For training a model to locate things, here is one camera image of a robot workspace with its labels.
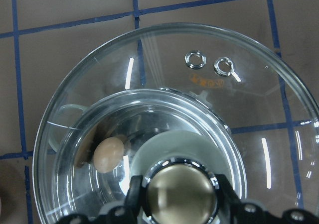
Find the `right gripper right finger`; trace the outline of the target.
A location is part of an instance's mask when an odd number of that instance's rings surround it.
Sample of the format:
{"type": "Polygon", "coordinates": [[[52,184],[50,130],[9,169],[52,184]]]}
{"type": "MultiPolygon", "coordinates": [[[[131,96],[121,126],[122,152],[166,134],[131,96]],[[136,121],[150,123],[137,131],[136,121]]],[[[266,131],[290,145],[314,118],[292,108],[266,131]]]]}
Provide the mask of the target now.
{"type": "Polygon", "coordinates": [[[231,207],[239,205],[241,203],[240,199],[233,190],[227,177],[223,174],[216,174],[215,177],[218,182],[218,188],[216,189],[218,207],[220,209],[230,209],[231,207]]]}

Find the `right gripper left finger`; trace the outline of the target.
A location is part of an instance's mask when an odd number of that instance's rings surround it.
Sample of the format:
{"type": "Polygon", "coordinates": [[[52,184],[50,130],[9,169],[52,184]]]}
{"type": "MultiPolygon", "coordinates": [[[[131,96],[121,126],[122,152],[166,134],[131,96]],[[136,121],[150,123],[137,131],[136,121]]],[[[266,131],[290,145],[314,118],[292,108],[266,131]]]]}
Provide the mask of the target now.
{"type": "Polygon", "coordinates": [[[124,202],[124,219],[126,221],[136,221],[141,210],[147,217],[150,215],[150,209],[147,204],[147,190],[143,186],[143,179],[143,175],[131,177],[124,202]]]}

